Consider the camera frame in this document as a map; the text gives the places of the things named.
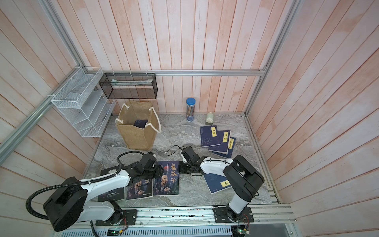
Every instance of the yellow title label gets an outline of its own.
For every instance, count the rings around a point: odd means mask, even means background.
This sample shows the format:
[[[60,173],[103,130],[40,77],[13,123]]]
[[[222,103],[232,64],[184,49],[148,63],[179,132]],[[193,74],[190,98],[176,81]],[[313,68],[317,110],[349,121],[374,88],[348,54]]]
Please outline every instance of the yellow title label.
[[[229,149],[233,147],[234,139],[230,138],[229,139]]]
[[[212,130],[212,137],[216,137],[217,136],[216,127],[211,127],[211,130]]]
[[[225,181],[221,182],[221,186],[222,187],[226,187],[226,186],[229,186],[229,185],[230,185],[230,183],[229,183],[228,180],[225,180]]]
[[[229,132],[224,132],[224,138],[222,139],[222,142],[228,142],[228,134]]]

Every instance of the gray marble surface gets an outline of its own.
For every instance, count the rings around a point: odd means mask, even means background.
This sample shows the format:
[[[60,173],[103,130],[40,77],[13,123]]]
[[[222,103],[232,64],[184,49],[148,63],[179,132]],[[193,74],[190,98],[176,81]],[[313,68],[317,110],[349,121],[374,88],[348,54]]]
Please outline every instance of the gray marble surface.
[[[201,157],[209,155],[214,158],[220,156],[212,154],[200,144],[200,126],[205,126],[205,114],[195,115],[193,122],[188,122],[185,115],[159,115],[162,132],[157,134],[152,152],[156,154],[158,161],[181,160],[179,152],[167,156],[165,152],[173,145],[192,146],[194,151]],[[116,166],[116,157],[130,149],[126,148],[120,133],[118,132],[112,116],[106,127],[104,136],[90,164],[86,178],[100,175],[100,170]],[[218,130],[231,130],[231,136],[236,138],[233,156],[242,155],[257,170],[260,171],[257,155],[250,142],[242,115],[219,114],[214,117],[214,125]],[[121,161],[129,165],[139,161],[141,155],[128,154]],[[121,207],[173,207],[173,206],[210,206],[226,205],[234,195],[232,188],[221,190],[211,194],[204,177],[194,177],[189,174],[180,174],[178,196],[153,196],[137,200],[120,200],[117,203]],[[270,196],[265,185],[259,189],[259,196],[251,201],[251,204],[270,204]]]

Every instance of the wall shelf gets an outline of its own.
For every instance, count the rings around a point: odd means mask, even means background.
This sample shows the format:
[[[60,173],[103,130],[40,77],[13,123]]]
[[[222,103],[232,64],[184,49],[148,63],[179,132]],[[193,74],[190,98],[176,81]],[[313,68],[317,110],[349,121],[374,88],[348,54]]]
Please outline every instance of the wall shelf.
[[[100,137],[116,101],[108,98],[95,86],[103,76],[99,69],[86,74],[80,68],[58,91],[52,103],[82,137]]]

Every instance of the bag handle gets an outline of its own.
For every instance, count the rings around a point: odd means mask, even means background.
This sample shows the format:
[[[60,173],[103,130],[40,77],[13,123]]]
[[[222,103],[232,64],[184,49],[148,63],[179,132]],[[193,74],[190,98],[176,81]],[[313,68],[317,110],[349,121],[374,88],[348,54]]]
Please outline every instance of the bag handle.
[[[130,106],[128,106],[127,104],[123,103],[123,104],[122,104],[122,107],[124,107],[124,106],[126,107],[126,109],[128,109],[128,108],[130,107]],[[121,124],[124,123],[124,120],[121,120],[121,119],[116,118],[116,125],[117,125],[117,121],[120,122]]]
[[[157,120],[158,120],[158,124],[159,124],[159,131],[151,124],[151,123],[148,123],[148,124],[146,124],[145,125],[145,127],[147,127],[147,126],[151,126],[157,133],[161,133],[161,122],[159,121],[159,118],[158,118],[158,115],[157,115],[157,113],[155,112],[155,109],[154,109],[154,107],[150,107],[150,109],[149,109],[149,111],[151,110],[151,109],[153,109],[153,112],[154,112],[154,114],[155,114],[155,116],[156,116],[156,118],[157,118]]]

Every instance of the book cover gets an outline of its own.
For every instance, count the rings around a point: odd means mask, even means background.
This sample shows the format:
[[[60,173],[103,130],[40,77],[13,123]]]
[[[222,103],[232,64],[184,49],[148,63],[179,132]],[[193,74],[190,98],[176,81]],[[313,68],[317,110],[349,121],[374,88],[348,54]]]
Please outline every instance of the book cover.
[[[229,138],[229,145],[228,145],[228,154],[223,154],[223,153],[214,152],[214,151],[212,151],[212,153],[216,154],[216,155],[219,155],[219,156],[222,156],[222,157],[225,157],[225,158],[231,158],[233,150],[234,150],[235,143],[236,143],[236,138],[235,137],[230,137]]]
[[[154,179],[153,195],[179,195],[179,161],[159,161],[158,164],[164,172]]]
[[[143,129],[143,128],[145,127],[145,125],[147,124],[147,121],[148,121],[148,120],[137,119],[137,120],[134,122],[134,126]]]
[[[220,140],[217,136],[217,126],[200,127],[200,139],[202,147],[220,145]]]
[[[128,186],[126,200],[148,198],[153,196],[153,182],[150,179],[141,181]]]
[[[217,131],[217,134],[221,144],[217,146],[210,146],[209,150],[227,155],[229,147],[230,130],[219,130]]]
[[[111,168],[100,170],[100,175],[102,176],[102,175],[106,175],[106,174],[115,173],[117,171],[118,167],[119,166],[114,166]],[[109,192],[100,194],[97,198],[97,201],[98,202],[104,202],[104,201],[109,201],[109,200],[118,201],[118,200],[121,200],[124,198],[125,198],[124,188],[116,188],[116,189],[113,189]]]
[[[204,174],[204,178],[211,193],[216,193],[231,187],[228,179],[224,176],[218,174]]]

